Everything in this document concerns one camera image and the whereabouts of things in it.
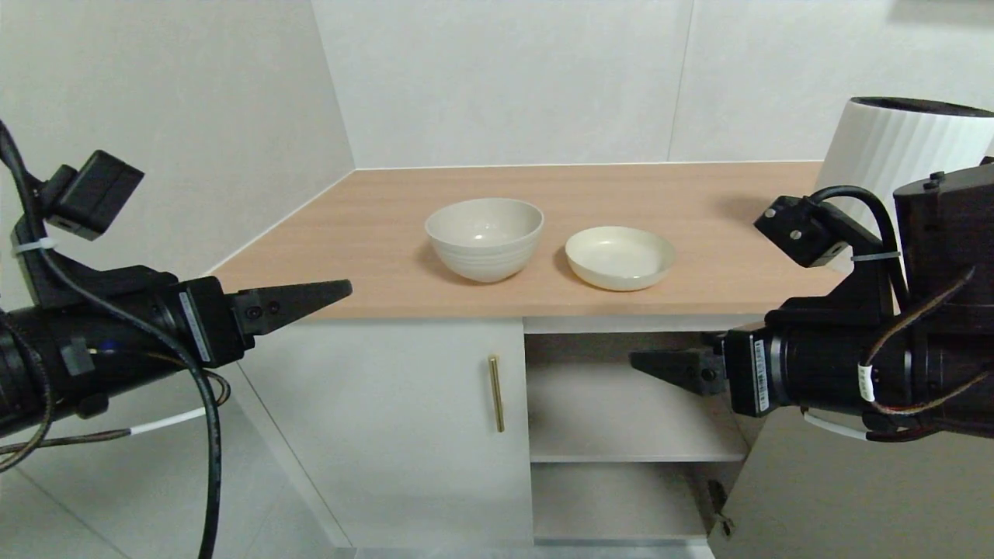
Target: screw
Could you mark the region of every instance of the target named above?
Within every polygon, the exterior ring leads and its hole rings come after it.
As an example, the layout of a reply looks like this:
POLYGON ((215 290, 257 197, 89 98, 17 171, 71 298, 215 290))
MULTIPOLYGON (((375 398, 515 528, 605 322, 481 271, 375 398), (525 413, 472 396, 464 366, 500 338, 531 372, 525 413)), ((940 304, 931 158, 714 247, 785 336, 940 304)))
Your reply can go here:
POLYGON ((935 171, 928 175, 928 181, 922 185, 925 190, 935 190, 945 180, 945 172, 935 171))

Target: white bowl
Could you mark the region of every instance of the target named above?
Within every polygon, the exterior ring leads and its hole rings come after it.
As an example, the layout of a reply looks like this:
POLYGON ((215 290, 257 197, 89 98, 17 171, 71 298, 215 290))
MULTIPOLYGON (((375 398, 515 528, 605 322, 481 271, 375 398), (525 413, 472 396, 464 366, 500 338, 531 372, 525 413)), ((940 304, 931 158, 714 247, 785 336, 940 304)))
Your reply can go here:
POLYGON ((542 210, 528 202, 478 198, 431 214, 424 229, 450 270, 490 283, 525 267, 539 246, 543 225, 542 210))
POLYGON ((630 227, 584 229, 566 242, 570 268, 581 280, 612 291, 636 291, 666 276, 677 251, 662 237, 630 227))

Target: ceramic bowl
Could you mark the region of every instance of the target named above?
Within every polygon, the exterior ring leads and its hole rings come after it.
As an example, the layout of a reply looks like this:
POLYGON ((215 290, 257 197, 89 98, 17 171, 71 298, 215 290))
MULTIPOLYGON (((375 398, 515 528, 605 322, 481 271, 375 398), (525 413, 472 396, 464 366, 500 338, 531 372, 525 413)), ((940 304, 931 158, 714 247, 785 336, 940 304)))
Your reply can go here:
POLYGON ((436 211, 424 222, 424 229, 450 270, 490 283, 525 267, 539 246, 544 225, 542 211, 528 202, 478 198, 436 211))

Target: floor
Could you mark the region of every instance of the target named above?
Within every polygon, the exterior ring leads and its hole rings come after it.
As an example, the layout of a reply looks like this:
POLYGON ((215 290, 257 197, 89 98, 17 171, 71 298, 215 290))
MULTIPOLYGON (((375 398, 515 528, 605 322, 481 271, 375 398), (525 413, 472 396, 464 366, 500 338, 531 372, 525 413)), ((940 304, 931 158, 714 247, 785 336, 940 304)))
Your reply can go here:
POLYGON ((340 549, 333 559, 713 559, 707 544, 530 549, 340 549))

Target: cabinet door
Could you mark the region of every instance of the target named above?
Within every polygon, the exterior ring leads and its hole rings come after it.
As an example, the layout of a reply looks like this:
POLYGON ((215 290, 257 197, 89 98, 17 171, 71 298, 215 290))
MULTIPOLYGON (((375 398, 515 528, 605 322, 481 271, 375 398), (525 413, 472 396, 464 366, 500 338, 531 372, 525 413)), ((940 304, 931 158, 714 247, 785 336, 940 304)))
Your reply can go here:
POLYGON ((353 546, 531 544, 521 319, 295 324, 242 363, 353 546))
POLYGON ((734 531, 709 543, 718 559, 994 557, 992 464, 988 440, 868 443, 777 410, 723 509, 734 531))

